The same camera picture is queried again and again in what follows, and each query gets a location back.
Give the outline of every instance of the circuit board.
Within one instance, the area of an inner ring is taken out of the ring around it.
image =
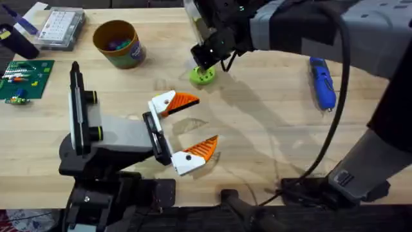
[[[41,99],[44,87],[52,72],[54,61],[12,61],[0,80],[0,99],[9,99],[17,89],[27,91],[27,99]],[[24,81],[8,82],[14,75],[21,76]]]

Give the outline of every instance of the clear plastic box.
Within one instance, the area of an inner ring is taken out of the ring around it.
[[[85,22],[86,14],[81,8],[52,7],[34,45],[42,50],[73,51]]]

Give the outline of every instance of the green object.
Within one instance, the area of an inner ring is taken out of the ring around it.
[[[8,78],[5,80],[3,87],[0,88],[0,99],[11,99],[14,97],[17,89],[22,88],[27,91],[25,98],[27,99],[41,99],[44,87],[46,87],[47,80],[53,68],[54,61],[12,61],[8,64],[5,71],[5,76],[21,73],[28,81],[9,83]]]
[[[6,82],[6,79],[1,79],[1,81],[0,81],[0,90],[3,87],[3,85],[5,84],[5,82]]]
[[[14,105],[28,104],[29,102],[30,102],[30,99],[24,99],[21,97],[12,97],[11,99],[6,99],[5,101],[6,104],[14,104]]]
[[[210,84],[216,75],[214,67],[209,68],[205,72],[200,70],[200,67],[193,69],[190,73],[190,80],[194,84],[206,85]]]

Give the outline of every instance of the green lid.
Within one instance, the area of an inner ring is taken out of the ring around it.
[[[209,68],[205,72],[202,72],[200,67],[193,69],[190,73],[190,80],[194,84],[206,85],[210,84],[214,80],[216,70],[214,67]]]

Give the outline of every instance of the black cable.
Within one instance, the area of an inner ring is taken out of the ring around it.
[[[346,100],[346,95],[348,93],[348,83],[349,83],[349,73],[350,73],[350,36],[349,36],[348,27],[346,26],[346,23],[343,21],[342,17],[339,14],[337,14],[335,11],[333,11],[332,9],[328,8],[325,5],[319,4],[319,3],[314,3],[313,6],[315,6],[322,14],[326,15],[329,19],[331,19],[339,29],[339,33],[341,35],[341,42],[342,42],[342,83],[341,83],[341,90],[340,90],[339,99],[337,103],[336,114],[335,114],[335,117],[333,118],[332,124],[330,125],[329,132],[323,142],[322,148],[317,158],[315,159],[314,163],[305,171],[305,173],[303,173],[298,179],[296,179],[295,181],[293,181],[292,183],[290,183],[289,185],[285,187],[287,189],[295,186],[297,183],[300,183],[303,179],[309,176],[323,160],[323,157],[325,156],[326,151],[329,148],[329,145],[333,139],[333,136],[335,135],[337,126],[341,119],[345,100]],[[273,201],[278,196],[280,196],[282,193],[283,193],[283,190],[279,189],[273,197],[270,197],[268,200],[260,203],[259,206],[264,206],[268,204],[269,202]]]
[[[41,217],[41,216],[45,216],[45,215],[51,215],[53,212],[49,212],[49,213],[43,213],[40,215],[35,215],[35,216],[31,216],[31,217],[25,217],[25,218],[17,218],[17,219],[12,219],[12,220],[3,220],[0,221],[0,223],[7,223],[7,222],[14,222],[17,220],[26,220],[26,219],[31,219],[31,218],[37,218],[37,217]]]
[[[233,52],[232,57],[230,58],[230,61],[227,64],[227,67],[225,67],[225,63],[223,62],[223,60],[220,61],[221,69],[224,72],[229,72],[230,67],[232,67],[233,61],[234,61],[234,59],[236,58],[237,55],[238,55],[237,51]]]

